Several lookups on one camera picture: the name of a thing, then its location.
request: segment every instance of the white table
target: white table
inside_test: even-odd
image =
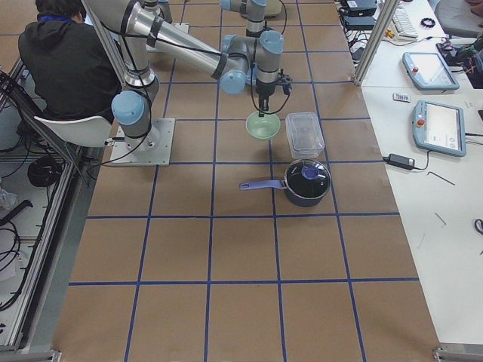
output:
[[[435,19],[426,0],[404,6],[414,25],[423,17]],[[420,34],[443,35],[438,24]],[[382,154],[414,158],[419,168],[426,165],[426,151],[415,146],[411,128],[418,100],[461,107],[466,132],[483,133],[477,113],[483,109],[483,90],[473,89],[464,74],[457,76],[460,89],[445,94],[417,90],[406,74],[402,54],[437,51],[437,42],[406,47],[383,42],[362,84]],[[409,94],[411,103],[393,101],[394,92]],[[469,138],[483,142],[483,137]],[[386,169],[439,341],[483,345],[483,236],[473,228],[473,220],[483,218],[483,146],[467,145],[463,158],[432,152],[425,171]]]

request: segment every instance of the black pot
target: black pot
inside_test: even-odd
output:
[[[241,190],[283,189],[288,200],[301,207],[317,205],[331,187],[328,169],[314,160],[296,160],[285,171],[283,180],[270,179],[241,183]]]

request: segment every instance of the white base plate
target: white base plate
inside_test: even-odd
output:
[[[160,134],[157,145],[149,151],[134,151],[117,161],[111,161],[109,164],[116,167],[154,166],[156,164],[168,166],[171,156],[171,145],[173,143],[174,123],[174,118],[159,118],[152,120],[152,126],[157,128]],[[124,132],[121,127],[118,128],[116,136],[124,137]],[[127,154],[129,151],[126,143],[116,142],[112,147],[110,159],[115,160]]]
[[[188,34],[188,31],[189,31],[189,23],[173,23],[173,25],[176,26],[182,32],[185,32],[186,34]],[[149,45],[146,45],[146,50],[149,53],[162,53],[162,51],[159,51],[156,48],[150,47]]]

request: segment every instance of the pot handle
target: pot handle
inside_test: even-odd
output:
[[[248,183],[241,183],[239,185],[239,188],[241,190],[256,190],[256,189],[267,189],[267,188],[282,190],[282,189],[286,189],[287,187],[285,186],[285,182],[279,179],[268,179],[265,181],[252,181]]]

